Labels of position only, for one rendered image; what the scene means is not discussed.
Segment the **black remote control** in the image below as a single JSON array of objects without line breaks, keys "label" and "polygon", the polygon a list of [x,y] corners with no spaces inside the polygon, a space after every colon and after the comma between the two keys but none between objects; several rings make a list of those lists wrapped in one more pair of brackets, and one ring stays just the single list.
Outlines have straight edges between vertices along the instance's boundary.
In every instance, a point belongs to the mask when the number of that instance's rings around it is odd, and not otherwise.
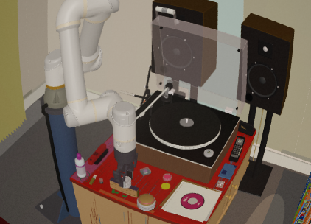
[{"label": "black remote control", "polygon": [[233,161],[235,163],[239,161],[239,157],[240,157],[244,142],[245,142],[245,138],[241,136],[237,137],[237,140],[235,141],[235,144],[234,144],[234,148],[230,154],[229,161]]}]

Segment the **black speaker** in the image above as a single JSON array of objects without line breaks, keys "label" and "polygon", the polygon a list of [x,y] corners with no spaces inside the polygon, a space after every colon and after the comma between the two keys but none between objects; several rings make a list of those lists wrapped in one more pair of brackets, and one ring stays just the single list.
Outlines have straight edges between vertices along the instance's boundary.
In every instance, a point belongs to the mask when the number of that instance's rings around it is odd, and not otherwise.
[{"label": "black speaker", "polygon": [[[153,1],[153,20],[156,18],[156,7],[174,9],[178,20],[192,24],[205,26],[217,30],[218,4],[208,0],[155,0]],[[159,12],[158,15],[173,18],[173,15]],[[184,32],[160,28],[169,37],[162,39],[163,56],[167,60],[167,66],[159,68],[158,74],[179,74],[171,77],[191,83],[194,86],[202,86],[216,69],[217,42],[189,35],[187,42],[184,41]],[[194,53],[200,55],[202,60],[193,60]],[[156,72],[155,55],[152,47],[152,70]]]},{"label": "black speaker", "polygon": [[248,41],[245,101],[281,115],[292,63],[294,29],[251,13],[242,23]]}]

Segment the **yellow curtain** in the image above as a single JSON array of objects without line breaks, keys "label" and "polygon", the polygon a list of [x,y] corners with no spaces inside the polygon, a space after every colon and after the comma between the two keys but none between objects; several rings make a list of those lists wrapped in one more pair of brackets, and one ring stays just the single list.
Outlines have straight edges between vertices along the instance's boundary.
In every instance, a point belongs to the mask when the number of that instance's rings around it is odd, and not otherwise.
[{"label": "yellow curtain", "polygon": [[18,50],[18,0],[0,0],[0,142],[26,120]]}]

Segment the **white bottle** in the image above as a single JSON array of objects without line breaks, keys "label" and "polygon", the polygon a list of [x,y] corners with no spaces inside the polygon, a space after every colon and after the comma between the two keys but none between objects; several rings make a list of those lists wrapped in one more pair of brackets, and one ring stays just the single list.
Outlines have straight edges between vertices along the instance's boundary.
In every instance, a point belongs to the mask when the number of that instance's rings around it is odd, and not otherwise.
[{"label": "white bottle", "polygon": [[76,163],[77,176],[80,178],[86,177],[84,158],[81,157],[80,153],[77,153],[77,157],[75,158],[74,162]]}]

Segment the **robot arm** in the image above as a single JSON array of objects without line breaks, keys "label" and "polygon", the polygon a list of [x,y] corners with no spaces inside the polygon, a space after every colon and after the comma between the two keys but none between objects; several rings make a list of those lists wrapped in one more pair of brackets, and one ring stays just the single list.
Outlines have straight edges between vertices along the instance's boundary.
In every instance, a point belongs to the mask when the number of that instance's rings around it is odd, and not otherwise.
[{"label": "robot arm", "polygon": [[[102,28],[111,13],[119,10],[119,0],[65,0],[56,19],[56,30],[60,35],[60,50],[51,52],[45,60],[47,102],[57,103],[63,97],[65,123],[68,127],[87,125],[109,119],[113,127],[113,143],[118,170],[113,172],[116,181],[124,186],[127,172],[136,167],[136,110],[123,102],[112,90],[104,92],[99,99],[88,100],[84,73],[98,69],[102,64],[102,50],[98,46]],[[84,18],[81,38],[80,19]]]}]

